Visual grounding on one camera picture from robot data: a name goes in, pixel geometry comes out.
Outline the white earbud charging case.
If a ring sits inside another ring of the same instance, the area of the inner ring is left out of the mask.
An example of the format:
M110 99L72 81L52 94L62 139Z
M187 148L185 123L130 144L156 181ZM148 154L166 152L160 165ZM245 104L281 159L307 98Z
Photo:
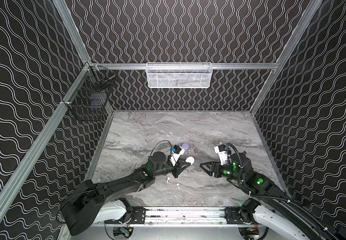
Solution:
M186 158L186 163L189 163L190 165L193 165L194 162L195 162L194 157L188 157L188 158Z

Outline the purple earbud charging case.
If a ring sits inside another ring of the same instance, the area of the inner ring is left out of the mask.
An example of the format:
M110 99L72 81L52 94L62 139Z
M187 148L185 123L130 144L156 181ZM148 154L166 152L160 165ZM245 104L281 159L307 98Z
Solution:
M185 151L189 150L190 149L190 145L188 143L183 143L182 144L182 147Z

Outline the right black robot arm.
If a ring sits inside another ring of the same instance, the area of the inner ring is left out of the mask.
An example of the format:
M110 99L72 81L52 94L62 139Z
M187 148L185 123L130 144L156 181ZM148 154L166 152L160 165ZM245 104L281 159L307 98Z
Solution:
M328 226L256 172L246 152L224 151L219 156L220 161L200 167L211 177L226 178L249 196L237 214L242 222L262 224L289 239L346 240L344 230Z

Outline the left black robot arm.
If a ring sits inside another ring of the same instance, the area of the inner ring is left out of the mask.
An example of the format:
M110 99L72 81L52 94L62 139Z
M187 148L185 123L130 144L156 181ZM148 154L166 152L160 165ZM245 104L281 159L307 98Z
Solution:
M99 212L105 203L150 187L157 176L173 174L177 178L195 162L193 157L179 157L172 165L170 160L173 157L155 152L148 157L144 165L123 178L96 184L92 180L84 181L68 196L60 209L70 235L79 235L97 222Z

